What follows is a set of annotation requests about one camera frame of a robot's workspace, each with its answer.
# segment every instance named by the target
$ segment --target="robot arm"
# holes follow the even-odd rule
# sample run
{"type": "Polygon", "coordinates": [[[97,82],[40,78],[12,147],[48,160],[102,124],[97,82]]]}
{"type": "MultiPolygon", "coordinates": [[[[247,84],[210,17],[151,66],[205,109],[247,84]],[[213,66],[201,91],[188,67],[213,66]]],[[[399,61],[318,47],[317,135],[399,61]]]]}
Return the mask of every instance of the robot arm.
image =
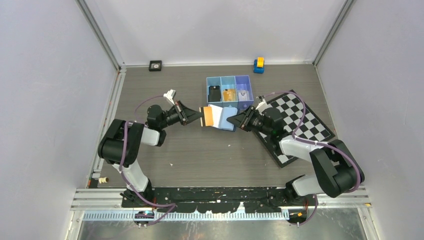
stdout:
{"type": "MultiPolygon", "coordinates": [[[[152,105],[147,110],[146,124],[137,122],[128,124],[126,154],[121,170],[120,163],[124,147],[123,138],[126,121],[114,119],[100,141],[97,150],[99,157],[119,172],[122,171],[128,182],[148,201],[153,200],[154,196],[152,183],[143,174],[137,161],[140,144],[160,147],[167,135],[164,128],[178,122],[185,126],[202,117],[200,112],[186,107],[180,101],[174,102],[174,95],[174,90],[164,94],[166,100],[172,103],[169,110],[165,111],[159,105],[152,105]]],[[[127,190],[122,195],[138,205],[144,204],[128,184],[127,190]]]]}
{"type": "MultiPolygon", "coordinates": [[[[227,121],[246,132],[258,131],[267,135],[277,154],[295,156],[312,163],[314,175],[299,176],[286,183],[284,195],[288,202],[309,194],[325,193],[332,198],[355,186],[356,173],[349,161],[328,147],[297,141],[284,130],[280,111],[264,104],[256,108],[250,106],[244,112],[227,118],[227,121]]],[[[329,145],[347,154],[358,166],[352,154],[341,140],[333,140],[329,145]]],[[[358,167],[360,182],[365,177],[358,167]]]]}

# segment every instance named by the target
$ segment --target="black and white checkerboard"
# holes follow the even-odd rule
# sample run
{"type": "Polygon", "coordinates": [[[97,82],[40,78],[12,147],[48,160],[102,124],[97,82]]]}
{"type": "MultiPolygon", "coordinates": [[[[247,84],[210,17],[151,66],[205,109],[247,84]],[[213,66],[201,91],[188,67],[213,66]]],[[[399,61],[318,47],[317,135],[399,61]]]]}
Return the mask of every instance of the black and white checkerboard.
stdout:
{"type": "MultiPolygon", "coordinates": [[[[267,101],[267,103],[269,106],[276,108],[281,112],[283,120],[286,123],[284,130],[292,133],[302,117],[303,106],[301,101],[293,94],[283,93],[276,98],[267,101]]],[[[268,152],[281,168],[297,159],[297,157],[285,154],[277,155],[267,145],[267,141],[265,140],[267,136],[265,134],[260,132],[254,133],[258,136],[260,141],[268,149],[268,152]]],[[[306,105],[306,115],[303,119],[303,124],[297,130],[296,135],[313,141],[328,141],[335,137],[335,134],[323,123],[323,121],[321,121],[321,119],[308,107],[308,105],[306,105]]]]}

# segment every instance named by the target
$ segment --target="metal floor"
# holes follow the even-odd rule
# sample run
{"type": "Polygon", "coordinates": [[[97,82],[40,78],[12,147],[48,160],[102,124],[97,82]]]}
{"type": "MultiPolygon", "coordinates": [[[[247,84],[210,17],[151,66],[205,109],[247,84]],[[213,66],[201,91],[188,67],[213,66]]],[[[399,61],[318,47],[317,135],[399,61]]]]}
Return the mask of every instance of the metal floor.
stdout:
{"type": "MultiPolygon", "coordinates": [[[[266,65],[264,74],[253,73],[250,65],[165,66],[161,72],[130,67],[115,118],[133,121],[134,109],[142,101],[169,89],[176,90],[175,100],[198,110],[206,105],[206,77],[233,75],[249,75],[255,96],[295,90],[334,129],[317,73],[310,64],[266,65]]],[[[139,108],[139,118],[145,121],[147,108],[153,104],[164,110],[170,108],[163,98],[156,98],[139,108]]],[[[165,130],[162,147],[142,145],[137,158],[156,187],[284,186],[295,177],[313,173],[312,165],[301,159],[279,168],[252,132],[201,127],[200,121],[187,126],[175,124],[165,130]]],[[[103,165],[101,176],[109,177],[109,183],[99,187],[125,187],[118,172],[108,164],[103,165]]]]}

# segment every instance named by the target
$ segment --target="white wall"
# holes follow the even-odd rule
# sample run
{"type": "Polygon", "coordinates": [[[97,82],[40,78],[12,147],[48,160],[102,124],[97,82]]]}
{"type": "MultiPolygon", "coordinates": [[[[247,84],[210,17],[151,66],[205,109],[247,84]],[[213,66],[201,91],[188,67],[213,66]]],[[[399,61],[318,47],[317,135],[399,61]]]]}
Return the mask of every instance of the white wall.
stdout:
{"type": "Polygon", "coordinates": [[[312,62],[344,2],[87,0],[126,65],[312,62]]]}
{"type": "Polygon", "coordinates": [[[0,236],[65,237],[115,69],[74,0],[0,3],[0,236]]]}
{"type": "Polygon", "coordinates": [[[424,235],[424,2],[356,1],[318,66],[384,240],[424,235]]]}

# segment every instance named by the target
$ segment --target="white clip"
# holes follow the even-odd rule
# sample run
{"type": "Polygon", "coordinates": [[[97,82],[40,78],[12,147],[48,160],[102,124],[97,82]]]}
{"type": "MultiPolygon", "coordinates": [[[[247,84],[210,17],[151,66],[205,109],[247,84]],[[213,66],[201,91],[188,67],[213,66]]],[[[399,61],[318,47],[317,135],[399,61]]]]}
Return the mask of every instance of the white clip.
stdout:
{"type": "Polygon", "coordinates": [[[265,109],[267,109],[267,108],[269,108],[269,106],[268,106],[268,103],[267,103],[267,101],[265,100],[265,98],[260,98],[261,99],[261,102],[257,105],[257,107],[256,107],[256,110],[260,113],[260,114],[262,114],[262,112],[265,110],[265,109]]]}
{"type": "Polygon", "coordinates": [[[174,97],[175,97],[175,94],[176,94],[177,92],[174,90],[174,89],[171,89],[171,90],[169,90],[167,93],[165,93],[164,95],[163,95],[163,97],[166,99],[166,101],[169,103],[169,104],[171,104],[171,106],[174,106],[175,105],[175,103],[174,103],[174,97]]]}

